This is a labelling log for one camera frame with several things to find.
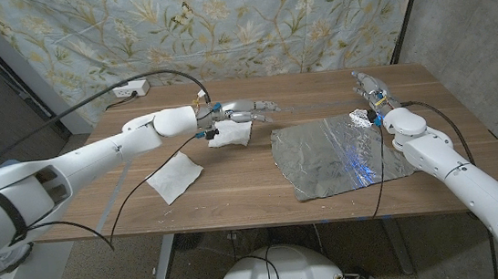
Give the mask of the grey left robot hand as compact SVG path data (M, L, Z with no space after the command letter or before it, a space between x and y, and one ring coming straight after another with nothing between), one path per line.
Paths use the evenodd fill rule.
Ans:
M273 101L251 101L248 99L233 100L224 103L215 103L210 108L201 108L196 115L197 126L201 129L209 129L217 121L230 120L236 123L251 121L272 122L273 119L265 115L265 112L278 112L281 109Z

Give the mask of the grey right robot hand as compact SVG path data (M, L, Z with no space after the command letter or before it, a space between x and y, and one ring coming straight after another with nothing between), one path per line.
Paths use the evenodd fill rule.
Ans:
M376 113L386 116L395 108L400 108L401 103L391 95L387 84L382 80L358 71L352 71L356 80L355 92L364 98Z

